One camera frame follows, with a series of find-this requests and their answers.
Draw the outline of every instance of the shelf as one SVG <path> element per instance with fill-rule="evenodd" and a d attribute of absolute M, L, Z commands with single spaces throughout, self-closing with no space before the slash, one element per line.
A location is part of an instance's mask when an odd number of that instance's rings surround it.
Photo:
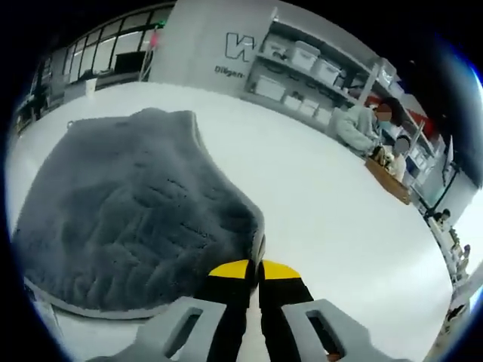
<path fill-rule="evenodd" d="M 375 93 L 379 94 L 380 96 L 382 96 L 382 98 L 384 97 L 392 97 L 391 93 L 389 92 L 389 90 L 384 87 L 381 83 L 379 83 L 378 80 L 376 80 L 374 82 L 374 86 L 373 86 L 373 90 Z M 411 115 L 409 114 L 409 111 L 401 104 L 403 110 L 405 111 L 405 114 L 406 114 L 406 118 L 409 120 L 410 123 L 412 123 L 413 126 L 415 126 L 415 128 L 418 128 L 419 127 L 419 124 L 416 123 L 416 121 L 411 117 Z M 426 136 L 424 135 L 424 133 L 421 133 L 420 137 L 418 138 L 418 141 L 421 140 L 421 144 L 424 146 L 424 148 L 430 153 L 431 156 L 434 156 L 435 155 L 435 152 L 434 152 L 434 149 L 432 147 L 432 144 L 430 141 L 428 141 L 428 139 L 426 138 Z"/>
<path fill-rule="evenodd" d="M 274 21 L 270 27 L 269 33 L 280 35 L 281 37 L 291 41 L 306 42 L 307 44 L 318 48 L 322 55 L 327 56 L 342 67 L 355 69 L 358 72 L 363 72 L 367 75 L 371 73 L 371 69 L 369 67 L 354 58 L 352 55 L 340 49 L 338 46 L 323 38 L 309 34 L 308 32 L 305 32 L 296 26 Z"/>
<path fill-rule="evenodd" d="M 307 71 L 305 69 L 299 68 L 299 67 L 297 67 L 293 64 L 290 64 L 289 62 L 285 62 L 283 60 L 280 60 L 279 58 L 271 57 L 271 56 L 263 54 L 263 53 L 259 53 L 257 56 L 261 59 L 268 60 L 271 63 L 275 63 L 275 64 L 278 64 L 278 65 L 283 66 L 285 68 L 288 68 L 288 69 L 292 70 L 293 72 L 304 75 L 305 77 L 309 78 L 311 81 L 314 81 L 317 84 L 320 84 L 323 87 L 327 88 L 328 90 L 332 91 L 333 93 L 338 94 L 339 96 L 341 96 L 342 98 L 344 98 L 347 102 L 349 102 L 351 104 L 357 103 L 356 98 L 351 97 L 348 94 L 345 94 L 344 92 L 342 92 L 342 90 L 340 88 L 335 87 L 332 84 L 329 84 L 326 81 L 323 81 L 319 78 L 316 78 L 313 74 L 311 74 L 309 71 Z"/>
<path fill-rule="evenodd" d="M 325 128 L 327 126 L 325 126 L 323 123 L 313 117 L 309 117 L 308 115 L 304 115 L 298 111 L 289 109 L 288 107 L 284 106 L 280 102 L 277 102 L 276 100 L 272 100 L 268 97 L 260 96 L 259 94 L 249 92 L 244 92 L 243 94 L 241 94 L 240 98 L 250 103 L 257 104 L 258 106 L 271 109 L 272 111 L 281 113 L 290 118 L 294 118 L 297 121 L 304 123 L 306 126 L 313 128 L 314 130 L 325 133 Z"/>

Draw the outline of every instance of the gray towel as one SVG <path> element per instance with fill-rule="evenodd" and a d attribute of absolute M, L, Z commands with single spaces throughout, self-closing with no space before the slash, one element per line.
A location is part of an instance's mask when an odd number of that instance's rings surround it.
<path fill-rule="evenodd" d="M 259 257 L 263 215 L 192 112 L 76 121 L 40 168 L 13 244 L 27 285 L 95 318 L 154 315 L 217 266 Z"/>

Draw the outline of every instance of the wooden box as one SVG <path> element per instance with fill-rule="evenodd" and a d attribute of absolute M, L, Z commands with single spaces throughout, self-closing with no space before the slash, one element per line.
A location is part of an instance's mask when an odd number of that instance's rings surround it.
<path fill-rule="evenodd" d="M 388 193 L 392 194 L 406 205 L 411 203 L 408 188 L 392 177 L 384 167 L 380 166 L 376 161 L 370 158 L 365 162 L 365 166 Z"/>

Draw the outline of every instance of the white plastic bin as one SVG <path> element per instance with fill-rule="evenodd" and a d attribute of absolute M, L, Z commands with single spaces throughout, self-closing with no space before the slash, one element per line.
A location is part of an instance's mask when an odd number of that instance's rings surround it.
<path fill-rule="evenodd" d="M 318 108 L 318 103 L 314 100 L 303 100 L 299 112 L 312 117 Z"/>
<path fill-rule="evenodd" d="M 94 97 L 94 92 L 96 91 L 97 78 L 88 79 L 85 81 L 85 95 L 88 98 Z"/>
<path fill-rule="evenodd" d="M 277 81 L 261 75 L 255 87 L 255 93 L 280 102 L 284 96 L 285 87 Z"/>
<path fill-rule="evenodd" d="M 289 59 L 295 66 L 299 68 L 310 70 L 317 57 L 320 55 L 320 50 L 308 45 L 303 41 L 296 41 L 294 46 L 289 51 Z"/>
<path fill-rule="evenodd" d="M 284 98 L 284 105 L 289 109 L 293 109 L 294 111 L 298 111 L 301 104 L 302 101 L 293 96 L 286 96 Z"/>
<path fill-rule="evenodd" d="M 329 125 L 331 120 L 332 111 L 324 107 L 319 107 L 315 113 L 315 119 L 322 123 L 325 127 Z"/>
<path fill-rule="evenodd" d="M 266 40 L 265 45 L 263 46 L 263 53 L 269 57 L 273 57 L 274 53 L 284 55 L 286 51 L 287 47 L 274 40 Z"/>
<path fill-rule="evenodd" d="M 333 85 L 340 74 L 341 69 L 325 59 L 315 62 L 312 72 L 315 76 L 328 84 Z"/>
<path fill-rule="evenodd" d="M 387 59 L 384 58 L 380 58 L 377 62 L 380 66 L 377 80 L 382 84 L 382 86 L 384 86 L 385 88 L 389 88 L 392 80 L 395 77 L 396 68 Z"/>
<path fill-rule="evenodd" d="M 389 92 L 394 98 L 397 98 L 398 100 L 401 99 L 402 95 L 405 93 L 399 83 L 394 80 L 392 80 L 391 84 L 389 85 Z"/>

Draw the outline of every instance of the ceiling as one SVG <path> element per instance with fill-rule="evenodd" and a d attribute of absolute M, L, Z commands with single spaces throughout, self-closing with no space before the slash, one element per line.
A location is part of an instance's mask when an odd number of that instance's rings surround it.
<path fill-rule="evenodd" d="M 9 32 L 11 36 L 6 42 L 11 41 L 15 50 L 12 66 L 21 69 L 23 76 L 28 78 L 35 68 L 35 56 L 69 44 L 113 17 L 161 2 L 75 0 L 54 5 L 52 0 L 45 0 L 29 4 L 28 10 L 21 2 L 17 3 L 8 10 L 17 11 L 17 14 L 7 12 L 6 15 L 23 20 L 26 33 L 16 40 L 19 34 Z M 405 82 L 406 91 L 418 99 L 445 138 L 453 135 L 455 161 L 478 187 L 481 186 L 483 106 L 475 76 L 467 64 L 469 61 L 483 71 L 481 46 L 473 40 L 479 21 L 477 11 L 438 5 L 437 9 L 434 6 L 391 8 L 389 14 L 375 7 L 354 8 L 351 5 L 351 11 L 345 11 L 342 5 L 324 8 L 317 2 L 291 3 L 336 23 L 389 59 Z M 442 39 L 453 47 L 448 47 Z M 455 53 L 464 56 L 457 59 Z M 13 76 L 11 80 L 15 91 L 19 88 L 19 77 Z"/>

